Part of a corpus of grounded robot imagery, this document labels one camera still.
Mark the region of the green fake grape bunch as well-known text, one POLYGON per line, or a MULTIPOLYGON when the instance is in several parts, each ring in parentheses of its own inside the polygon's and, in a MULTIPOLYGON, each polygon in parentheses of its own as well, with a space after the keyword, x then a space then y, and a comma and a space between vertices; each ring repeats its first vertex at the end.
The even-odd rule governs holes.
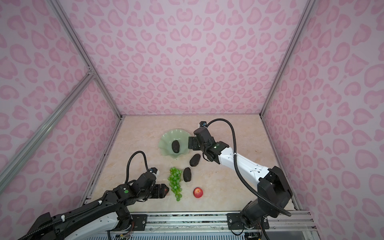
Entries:
POLYGON ((170 168, 170 175, 168 180, 170 183, 171 191, 174 193, 176 201, 179 202, 182 198, 182 171, 175 167, 170 168))

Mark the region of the dark avocado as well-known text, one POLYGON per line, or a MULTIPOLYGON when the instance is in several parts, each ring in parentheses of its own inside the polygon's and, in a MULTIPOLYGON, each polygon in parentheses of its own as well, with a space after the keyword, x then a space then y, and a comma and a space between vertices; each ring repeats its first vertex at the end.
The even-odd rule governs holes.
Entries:
POLYGON ((172 151, 176 154, 180 152, 180 143, 178 140, 174 140, 171 144, 172 151))
POLYGON ((192 180, 192 172, 190 168, 185 168, 183 171, 183 180, 188 183, 192 180))
POLYGON ((190 159, 189 164, 190 164, 191 167, 196 167, 200 163, 200 160, 201 160, 201 155, 200 154, 195 154, 190 159))

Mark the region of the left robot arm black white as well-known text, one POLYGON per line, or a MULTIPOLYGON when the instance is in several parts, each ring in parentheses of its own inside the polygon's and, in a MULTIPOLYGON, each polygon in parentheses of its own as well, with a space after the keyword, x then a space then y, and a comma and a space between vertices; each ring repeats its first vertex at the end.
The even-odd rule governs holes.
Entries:
POLYGON ((75 210, 51 216, 40 215, 23 240, 83 240, 107 231, 132 231, 135 218, 128 207, 148 199, 163 199, 169 192, 166 184, 157 184, 157 169, 105 191, 103 196, 75 210))

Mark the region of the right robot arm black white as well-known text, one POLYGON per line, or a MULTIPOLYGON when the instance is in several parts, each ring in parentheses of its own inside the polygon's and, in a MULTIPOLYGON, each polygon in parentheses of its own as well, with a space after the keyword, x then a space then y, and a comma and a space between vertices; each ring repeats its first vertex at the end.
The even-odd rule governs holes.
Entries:
POLYGON ((201 151, 209 162, 234 170, 241 183, 256 196, 240 212, 240 221, 245 228, 255 228, 265 217, 291 217, 292 213, 285 207, 293 193, 282 169, 277 166, 268 168, 240 155, 234 129, 231 132, 232 148, 225 142, 217 142, 207 127, 200 127, 189 137, 188 148, 201 151))

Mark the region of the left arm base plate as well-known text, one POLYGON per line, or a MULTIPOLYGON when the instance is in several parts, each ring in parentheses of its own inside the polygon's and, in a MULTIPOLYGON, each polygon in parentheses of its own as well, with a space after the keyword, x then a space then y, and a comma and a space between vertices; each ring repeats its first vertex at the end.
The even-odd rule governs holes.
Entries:
POLYGON ((124 217, 120 225, 121 231, 144 231, 147 224, 148 215, 133 214, 124 217))

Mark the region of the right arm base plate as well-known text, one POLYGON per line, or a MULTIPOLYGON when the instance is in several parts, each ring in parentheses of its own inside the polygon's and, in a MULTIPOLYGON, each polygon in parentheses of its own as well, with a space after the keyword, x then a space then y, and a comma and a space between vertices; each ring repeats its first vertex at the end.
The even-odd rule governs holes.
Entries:
POLYGON ((227 225, 228 229, 231 231, 235 230, 269 230, 270 225, 267 219, 261 217, 255 222, 249 222, 241 213, 228 213, 227 217, 227 225))

